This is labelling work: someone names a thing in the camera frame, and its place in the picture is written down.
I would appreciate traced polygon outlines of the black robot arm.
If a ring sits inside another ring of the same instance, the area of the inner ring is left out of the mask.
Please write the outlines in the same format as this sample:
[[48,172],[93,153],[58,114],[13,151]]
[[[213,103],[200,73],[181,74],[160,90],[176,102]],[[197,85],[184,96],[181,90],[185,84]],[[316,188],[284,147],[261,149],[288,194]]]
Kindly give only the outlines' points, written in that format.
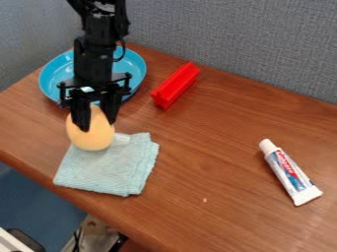
[[57,84],[58,105],[69,109],[72,123],[86,132],[90,103],[100,102],[108,123],[113,124],[122,97],[129,94],[130,73],[112,71],[126,52],[126,3],[125,0],[66,2],[80,16],[84,34],[73,40],[73,77]]

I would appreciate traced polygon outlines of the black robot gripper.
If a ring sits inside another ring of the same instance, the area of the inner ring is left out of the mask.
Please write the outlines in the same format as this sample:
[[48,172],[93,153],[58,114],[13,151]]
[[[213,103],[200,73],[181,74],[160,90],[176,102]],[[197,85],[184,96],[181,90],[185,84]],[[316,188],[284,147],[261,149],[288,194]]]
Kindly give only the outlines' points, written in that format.
[[88,43],[80,36],[73,41],[73,77],[62,79],[58,104],[70,108],[72,123],[82,132],[89,130],[90,102],[98,101],[109,124],[113,124],[121,100],[129,94],[129,72],[113,72],[113,66],[126,54],[125,41]]

